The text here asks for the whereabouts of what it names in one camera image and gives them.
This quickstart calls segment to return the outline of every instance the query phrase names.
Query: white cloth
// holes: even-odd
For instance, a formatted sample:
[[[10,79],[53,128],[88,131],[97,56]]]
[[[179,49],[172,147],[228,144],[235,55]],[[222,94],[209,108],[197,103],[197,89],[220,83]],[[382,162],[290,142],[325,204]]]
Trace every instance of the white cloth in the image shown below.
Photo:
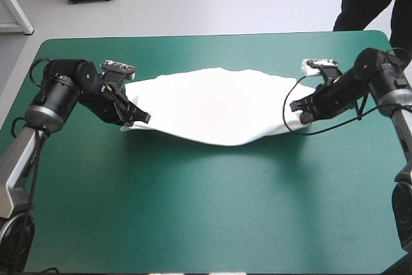
[[[135,122],[130,129],[155,129],[207,144],[236,146],[265,135],[287,132],[282,107],[295,79],[255,70],[228,71],[209,68],[188,73],[161,75],[152,80],[126,84],[126,95],[151,115],[149,124]],[[303,125],[300,112],[289,103],[314,92],[297,85],[285,109],[287,124]]]

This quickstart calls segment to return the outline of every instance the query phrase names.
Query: black cable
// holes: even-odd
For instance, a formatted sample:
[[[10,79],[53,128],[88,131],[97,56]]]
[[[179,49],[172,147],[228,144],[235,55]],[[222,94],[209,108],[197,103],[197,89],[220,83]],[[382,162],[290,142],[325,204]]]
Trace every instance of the black cable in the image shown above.
[[[15,133],[14,133],[15,124],[16,124],[19,120],[25,120],[26,122],[30,122],[26,117],[16,117],[15,119],[13,119],[11,132],[12,132],[12,136],[13,136],[14,138],[17,137],[17,135],[15,135]]]
[[[13,137],[16,137],[14,129],[15,129],[15,124],[18,120],[25,120],[28,123],[28,126],[29,127],[31,126],[35,130],[35,147],[34,147],[35,148],[35,153],[34,153],[35,158],[34,158],[34,171],[33,171],[33,177],[32,177],[32,186],[30,188],[30,193],[29,193],[28,202],[27,202],[27,209],[26,209],[26,212],[24,214],[23,226],[21,228],[21,232],[20,232],[20,235],[19,235],[19,241],[17,242],[16,257],[15,257],[15,261],[13,263],[11,275],[15,274],[17,263],[19,261],[19,253],[20,253],[20,250],[21,250],[21,246],[23,244],[24,229],[27,226],[28,219],[29,219],[29,216],[30,216],[30,211],[33,207],[34,192],[35,192],[35,186],[36,186],[36,183],[37,183],[37,175],[39,174],[39,162],[40,162],[40,153],[41,153],[41,138],[40,138],[40,133],[39,133],[40,129],[36,128],[25,117],[17,117],[16,119],[13,120],[13,122],[12,122],[12,135],[13,135]],[[46,275],[51,270],[54,271],[57,275],[60,275],[59,270],[55,267],[51,267],[49,269],[43,270],[39,273],[39,275]]]
[[[37,87],[40,87],[40,88],[41,88],[41,85],[38,84],[38,83],[35,81],[35,79],[33,78],[33,69],[34,69],[35,67],[37,67],[38,64],[40,64],[40,63],[42,63],[42,62],[44,62],[44,61],[50,62],[50,60],[49,60],[48,58],[40,58],[40,59],[37,59],[36,61],[34,61],[34,62],[32,63],[32,65],[30,66],[30,68],[29,68],[29,70],[28,70],[28,78],[30,79],[30,81],[31,81],[34,85],[36,85]]]
[[[289,98],[289,95],[291,94],[291,92],[296,88],[296,86],[297,86],[304,78],[305,78],[305,77],[301,77],[299,80],[297,80],[297,82],[296,82],[296,84],[294,85],[294,87],[292,87],[292,89],[288,92],[288,94],[286,95],[285,101],[283,102],[283,108],[282,108],[283,124],[286,126],[286,128],[287,128],[290,132],[292,132],[292,133],[294,133],[294,134],[296,134],[296,135],[304,135],[304,136],[318,135],[318,134],[320,134],[320,133],[324,133],[324,132],[327,132],[327,131],[330,131],[330,130],[339,128],[339,127],[341,127],[341,126],[347,125],[347,124],[349,124],[350,122],[354,122],[355,120],[359,120],[359,118],[365,117],[366,115],[372,113],[373,111],[375,111],[375,110],[377,110],[377,109],[379,109],[379,108],[383,108],[383,107],[385,107],[385,106],[397,106],[397,107],[400,108],[400,109],[404,109],[404,110],[412,113],[412,106],[403,106],[403,105],[401,105],[401,104],[380,104],[380,105],[378,105],[378,106],[375,106],[374,108],[371,108],[370,110],[366,111],[365,113],[362,113],[362,114],[360,114],[360,115],[357,115],[356,117],[353,117],[352,119],[349,119],[349,120],[347,120],[347,121],[345,121],[345,122],[341,122],[340,124],[334,125],[334,126],[332,126],[332,127],[328,127],[328,128],[326,128],[326,129],[322,129],[322,130],[315,131],[315,132],[309,132],[309,133],[297,132],[297,131],[293,130],[291,127],[289,127],[289,125],[286,123],[286,119],[285,119],[285,106],[286,106],[286,101],[287,101],[287,99]]]
[[[385,52],[386,58],[388,58],[389,62],[394,65],[394,66],[398,66],[398,64],[395,64],[389,57],[389,53],[392,51],[402,51],[405,53],[406,57],[405,59],[401,59],[401,61],[403,62],[403,64],[401,65],[401,67],[404,67],[405,65],[408,65],[411,61],[412,61],[412,53],[409,53],[405,48],[390,48]]]
[[[15,269],[17,267],[17,262],[19,261],[19,253],[20,253],[22,242],[23,242],[24,228],[27,226],[28,217],[30,215],[30,210],[33,205],[34,190],[35,190],[35,186],[37,183],[37,174],[39,172],[39,157],[40,157],[40,150],[41,150],[40,145],[41,145],[41,141],[40,141],[39,130],[35,129],[35,158],[34,158],[34,172],[33,172],[33,178],[32,178],[32,186],[30,188],[30,194],[28,196],[27,209],[24,214],[24,221],[23,221],[23,226],[21,228],[21,232],[19,236],[19,242],[17,243],[16,257],[15,257],[15,261],[14,261],[12,273],[11,273],[12,275],[14,275]]]
[[[38,275],[46,275],[49,274],[50,271],[53,271],[56,273],[56,275],[60,275],[60,271],[58,270],[57,267],[50,267],[49,269],[42,270],[41,272],[38,273]]]

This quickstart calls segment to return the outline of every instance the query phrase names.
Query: green tabletop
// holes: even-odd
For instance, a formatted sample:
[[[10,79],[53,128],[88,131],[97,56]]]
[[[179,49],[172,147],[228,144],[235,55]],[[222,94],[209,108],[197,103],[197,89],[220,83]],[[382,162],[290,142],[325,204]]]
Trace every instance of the green tabletop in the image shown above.
[[[137,65],[137,80],[217,66],[298,78],[302,59],[337,59],[346,71],[367,47],[389,43],[380,32],[56,39],[36,57],[113,59]],[[37,90],[23,83],[1,153]],[[313,137],[218,147],[121,132],[78,105],[42,152],[26,270],[380,272],[404,255],[391,208],[404,162],[377,112]]]

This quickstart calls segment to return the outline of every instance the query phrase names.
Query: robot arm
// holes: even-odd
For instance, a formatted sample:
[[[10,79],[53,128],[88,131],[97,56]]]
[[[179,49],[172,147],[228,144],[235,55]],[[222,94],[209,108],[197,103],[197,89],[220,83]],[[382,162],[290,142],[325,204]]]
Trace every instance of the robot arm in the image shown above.
[[[388,52],[368,48],[357,57],[353,68],[342,74],[335,64],[307,63],[324,78],[315,92],[290,104],[301,110],[301,122],[307,124],[331,119],[367,94],[380,113],[392,120],[407,164],[396,176],[392,196],[398,235],[402,248],[412,254],[412,89],[403,73],[403,62]]]
[[[35,62],[32,70],[40,62]],[[34,223],[25,212],[29,195],[24,189],[38,150],[51,133],[62,129],[79,102],[104,122],[131,126],[148,123],[150,115],[129,102],[124,79],[133,79],[135,68],[114,61],[101,64],[103,74],[83,59],[55,59],[44,67],[40,91],[27,108],[26,126],[0,158],[0,273],[24,269],[34,236]],[[16,244],[22,239],[19,253]]]

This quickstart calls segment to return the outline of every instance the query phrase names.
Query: black pants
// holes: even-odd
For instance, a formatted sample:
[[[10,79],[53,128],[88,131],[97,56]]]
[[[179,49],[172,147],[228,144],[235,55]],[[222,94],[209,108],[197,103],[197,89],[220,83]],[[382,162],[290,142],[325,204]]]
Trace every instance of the black pants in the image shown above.
[[[334,31],[363,30],[392,0],[342,0],[342,13],[333,27]],[[412,0],[395,0],[391,19],[390,43],[394,48],[404,48],[412,55]],[[405,57],[404,53],[395,53]]]

